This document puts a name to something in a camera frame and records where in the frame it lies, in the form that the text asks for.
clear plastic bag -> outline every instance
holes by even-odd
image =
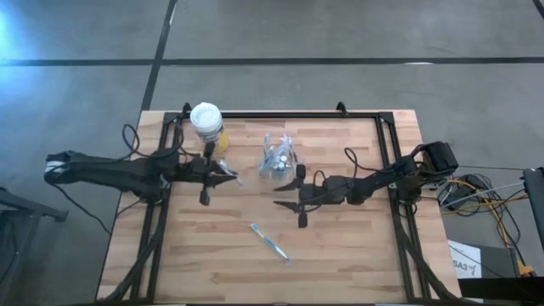
[[[262,179],[273,179],[278,183],[291,181],[298,163],[291,137],[283,134],[278,145],[272,145],[270,134],[264,136],[263,158],[258,164]]]

blue toothbrush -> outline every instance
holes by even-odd
[[[263,233],[261,233],[260,230],[258,230],[258,226],[256,224],[252,224],[252,230],[257,233],[257,235],[259,235],[261,238],[263,238],[264,242],[266,242],[266,244],[268,244],[270,247],[272,247],[272,249],[277,252],[278,254],[280,254],[280,256],[286,261],[286,264],[290,264],[291,263],[291,259],[289,259],[289,257],[287,256],[287,254],[285,252],[283,252],[283,250],[280,249],[279,246],[277,246],[276,244],[274,244],[274,242],[272,242],[272,240],[266,238]]]

gray floor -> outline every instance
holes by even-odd
[[[168,0],[0,2],[0,60],[152,59]],[[544,56],[544,20],[513,0],[179,0],[165,58]],[[61,150],[126,152],[149,66],[0,67],[0,185],[69,209],[44,219],[18,302],[92,301],[108,237],[42,180]],[[425,141],[453,145],[462,165],[543,164],[543,65],[162,67],[152,110],[212,101],[222,109],[416,109]],[[473,173],[462,169],[458,173]],[[495,185],[520,172],[478,170]],[[111,225],[119,193],[68,192]],[[505,190],[507,196],[515,190]],[[525,259],[544,274],[529,203],[512,204]],[[456,241],[500,247],[490,215],[445,217]]]

wooden table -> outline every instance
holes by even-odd
[[[393,110],[402,154],[422,142],[413,110]],[[142,113],[138,127],[141,150],[156,150],[162,111]],[[203,145],[191,125],[184,124],[184,148]],[[307,229],[297,228],[297,215],[272,203],[295,193],[272,193],[258,179],[256,165],[263,137],[291,136],[307,166],[306,181],[318,169],[351,175],[353,164],[343,153],[352,148],[359,162],[382,167],[375,123],[358,119],[227,119],[229,148],[222,155],[241,174],[198,202],[199,184],[174,183],[167,217],[158,303],[372,303],[403,302],[399,255],[385,189],[361,206],[322,207],[309,214]],[[359,171],[364,177],[369,172]],[[122,196],[119,209],[137,199]],[[98,297],[109,294],[132,266],[139,244],[145,206],[124,212],[115,222]],[[420,201],[416,222],[423,255],[451,292],[460,296],[444,225],[435,201]],[[259,228],[292,259],[285,266],[250,229]],[[415,267],[412,279],[417,285]],[[143,286],[146,286],[144,274]]]

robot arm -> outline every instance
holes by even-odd
[[[422,153],[423,162],[414,160],[418,153]],[[365,178],[334,175],[326,178],[321,186],[305,184],[303,181],[306,177],[306,167],[297,165],[297,176],[293,182],[276,191],[298,189],[298,203],[286,201],[275,203],[298,213],[298,227],[305,228],[308,224],[307,213],[317,207],[339,205],[344,201],[352,205],[361,205],[375,190],[391,184],[399,191],[399,200],[415,202],[421,195],[422,186],[438,183],[454,173],[457,167],[450,146],[443,142],[418,145],[408,156],[402,156],[396,163]],[[307,210],[306,206],[317,207]]]
[[[228,175],[212,161],[213,148],[213,144],[207,144],[203,157],[195,156],[184,163],[179,163],[177,151],[165,154],[170,149],[156,151],[150,158],[132,161],[65,151],[47,156],[44,178],[49,184],[88,182],[121,192],[131,191],[147,202],[160,201],[162,190],[168,183],[200,183],[203,184],[201,203],[208,205],[207,188],[236,179],[235,175]]]

